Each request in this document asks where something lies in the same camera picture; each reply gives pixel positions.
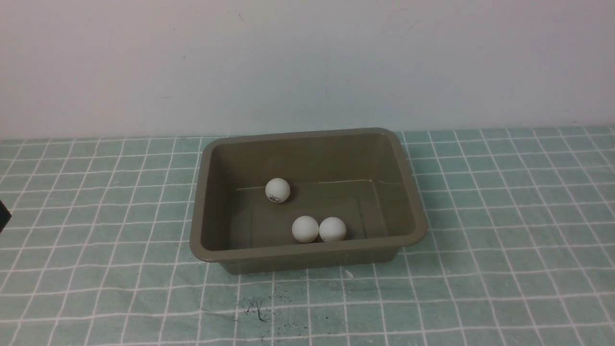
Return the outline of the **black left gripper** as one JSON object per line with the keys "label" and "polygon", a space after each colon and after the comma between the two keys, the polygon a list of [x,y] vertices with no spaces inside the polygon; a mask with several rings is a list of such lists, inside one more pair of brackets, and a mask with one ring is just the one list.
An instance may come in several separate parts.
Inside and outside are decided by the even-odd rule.
{"label": "black left gripper", "polygon": [[0,232],[1,233],[4,230],[4,228],[6,228],[11,218],[12,218],[12,215],[10,211],[5,206],[4,202],[0,200]]}

